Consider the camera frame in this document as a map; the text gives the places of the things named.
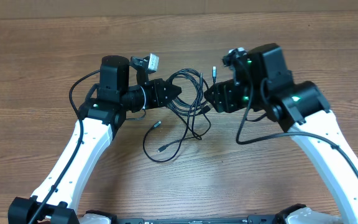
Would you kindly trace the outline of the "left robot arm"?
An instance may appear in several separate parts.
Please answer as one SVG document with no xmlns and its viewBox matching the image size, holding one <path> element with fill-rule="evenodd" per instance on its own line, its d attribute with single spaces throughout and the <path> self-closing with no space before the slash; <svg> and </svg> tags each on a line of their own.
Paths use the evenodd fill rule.
<svg viewBox="0 0 358 224">
<path fill-rule="evenodd" d="M 85 185 L 103 152 L 122 126 L 128 111 L 167 106 L 181 88 L 165 80 L 149 80 L 159 58 L 150 54 L 130 59 L 108 55 L 102 58 L 95 83 L 85 102 L 74 111 L 78 118 L 71 139 L 57 163 L 29 198 L 16 197 L 8 210 L 13 224 L 114 223 L 116 216 L 88 210 L 78 217 L 77 209 Z"/>
</svg>

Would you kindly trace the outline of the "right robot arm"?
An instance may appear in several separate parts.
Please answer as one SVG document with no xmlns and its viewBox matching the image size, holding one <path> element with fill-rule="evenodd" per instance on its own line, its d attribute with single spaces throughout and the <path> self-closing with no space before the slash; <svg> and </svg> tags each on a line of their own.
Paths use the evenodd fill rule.
<svg viewBox="0 0 358 224">
<path fill-rule="evenodd" d="M 338 207 L 339 215 L 302 203 L 247 223 L 358 223 L 358 158 L 347 143 L 331 106 L 311 81 L 295 83 L 275 43 L 232 49 L 223 57 L 231 80 L 214 82 L 205 99 L 219 112 L 264 111 L 308 156 Z"/>
</svg>

